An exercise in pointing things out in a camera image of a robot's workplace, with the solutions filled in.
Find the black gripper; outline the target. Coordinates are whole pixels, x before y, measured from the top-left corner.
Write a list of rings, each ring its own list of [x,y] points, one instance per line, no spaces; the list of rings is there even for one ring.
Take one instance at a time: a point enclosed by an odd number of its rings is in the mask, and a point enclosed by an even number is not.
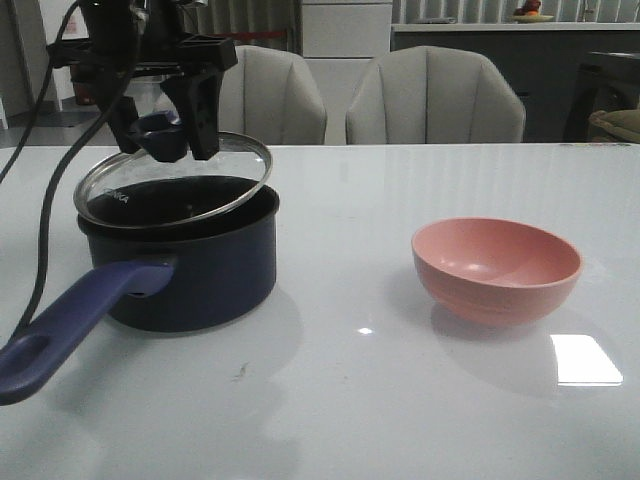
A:
[[[209,160],[219,151],[218,108],[222,73],[237,63],[232,39],[187,32],[181,14],[202,1],[79,1],[85,38],[56,40],[47,46],[55,68],[70,65],[122,70],[136,60],[138,71],[209,65],[193,75],[171,76],[161,83],[181,120],[195,160]],[[139,118],[135,101],[120,93],[116,81],[99,83],[94,98],[121,152],[140,147],[130,138]]]

